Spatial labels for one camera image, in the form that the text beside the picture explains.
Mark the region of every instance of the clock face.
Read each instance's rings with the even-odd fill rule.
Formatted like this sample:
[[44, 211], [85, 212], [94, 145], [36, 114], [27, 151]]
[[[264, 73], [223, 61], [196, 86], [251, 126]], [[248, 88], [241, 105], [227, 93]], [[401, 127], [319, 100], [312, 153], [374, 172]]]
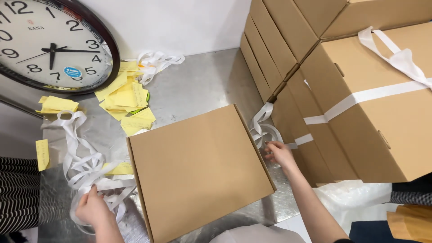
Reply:
[[97, 30], [59, 1], [0, 0], [0, 72], [6, 76], [75, 92], [102, 85], [112, 67]]

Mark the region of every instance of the wall clock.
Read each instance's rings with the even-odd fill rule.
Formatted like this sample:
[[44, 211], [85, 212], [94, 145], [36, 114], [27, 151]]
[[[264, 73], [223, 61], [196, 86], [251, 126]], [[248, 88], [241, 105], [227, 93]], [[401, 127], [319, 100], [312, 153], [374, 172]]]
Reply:
[[120, 56], [77, 0], [0, 0], [0, 74], [34, 88], [84, 94], [109, 85]]

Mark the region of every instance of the dark clock frame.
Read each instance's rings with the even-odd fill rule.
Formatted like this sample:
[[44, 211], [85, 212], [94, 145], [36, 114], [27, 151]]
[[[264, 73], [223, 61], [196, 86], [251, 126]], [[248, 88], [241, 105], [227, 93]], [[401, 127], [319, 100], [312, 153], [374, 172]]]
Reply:
[[4, 75], [5, 77], [8, 77], [18, 83], [22, 83], [24, 85], [27, 85], [29, 87], [49, 91], [52, 93], [62, 93], [62, 94], [70, 94], [70, 95], [79, 95], [79, 94], [88, 94], [95, 92], [97, 90], [104, 89], [109, 84], [111, 84], [114, 79], [117, 77], [119, 69], [120, 69], [120, 54], [118, 51], [117, 44], [112, 36], [112, 34], [109, 32], [108, 28], [102, 23], [102, 21], [86, 6], [84, 6], [82, 3], [80, 3], [78, 0], [49, 0], [52, 2], [57, 2], [70, 10], [74, 11], [78, 15], [80, 15], [87, 23], [89, 23], [97, 32], [98, 34], [103, 38], [103, 40], [106, 42], [108, 48], [111, 52], [111, 58], [113, 60], [112, 70], [110, 75], [108, 76], [107, 80], [97, 86], [96, 88], [88, 89], [88, 90], [61, 90], [61, 89], [54, 89], [54, 88], [46, 88], [46, 87], [40, 87], [36, 85], [29, 84], [28, 82], [20, 79], [17, 77], [21, 76], [19, 74], [12, 74], [10, 72], [5, 71], [3, 68], [0, 68], [0, 74]]

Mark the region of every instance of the striped clothing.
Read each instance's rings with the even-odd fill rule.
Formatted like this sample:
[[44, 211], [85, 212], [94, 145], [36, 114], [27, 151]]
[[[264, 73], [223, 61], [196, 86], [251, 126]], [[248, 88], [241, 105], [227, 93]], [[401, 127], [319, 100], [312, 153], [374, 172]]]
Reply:
[[0, 157], [0, 234], [38, 225], [37, 160]]

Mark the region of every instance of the clock hour hand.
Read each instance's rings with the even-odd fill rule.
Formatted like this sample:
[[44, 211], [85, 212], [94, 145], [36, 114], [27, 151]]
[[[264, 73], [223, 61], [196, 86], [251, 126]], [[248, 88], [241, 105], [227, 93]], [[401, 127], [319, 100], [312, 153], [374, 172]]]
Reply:
[[[50, 51], [49, 48], [42, 48], [42, 51]], [[70, 49], [56, 49], [56, 52], [93, 52], [100, 53], [100, 51], [86, 51], [86, 50], [70, 50]]]
[[53, 70], [53, 66], [54, 66], [55, 49], [57, 49], [57, 45], [55, 43], [51, 43], [51, 46], [50, 46], [50, 70]]
[[[59, 49], [63, 49], [63, 48], [67, 48], [67, 46], [64, 46], [64, 47], [61, 47], [61, 48], [57, 48], [57, 50], [59, 50]], [[47, 51], [45, 51], [45, 53], [39, 54], [39, 55], [37, 55], [37, 56], [34, 56], [34, 57], [31, 57], [31, 58], [27, 58], [27, 59], [25, 59], [25, 60], [19, 61], [19, 62], [17, 62], [16, 64], [18, 64], [18, 63], [20, 63], [20, 62], [24, 62], [24, 61], [30, 60], [30, 59], [33, 59], [33, 58], [36, 58], [36, 57], [38, 57], [38, 56], [45, 55], [45, 54], [47, 54], [48, 52], [51, 52], [51, 50], [50, 50], [49, 48], [43, 48], [43, 49], [46, 49]]]

